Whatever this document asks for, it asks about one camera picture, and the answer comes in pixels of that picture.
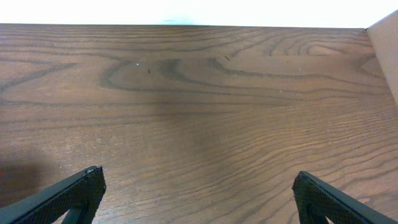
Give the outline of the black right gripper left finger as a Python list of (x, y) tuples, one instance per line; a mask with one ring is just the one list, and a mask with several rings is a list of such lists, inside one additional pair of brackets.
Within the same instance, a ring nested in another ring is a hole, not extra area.
[(91, 223), (106, 192), (101, 166), (88, 167), (1, 209), (1, 223)]

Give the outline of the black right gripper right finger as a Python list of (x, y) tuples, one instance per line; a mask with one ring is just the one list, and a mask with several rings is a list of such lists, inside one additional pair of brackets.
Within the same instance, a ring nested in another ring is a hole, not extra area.
[(301, 224), (397, 224), (306, 171), (298, 173), (292, 190)]

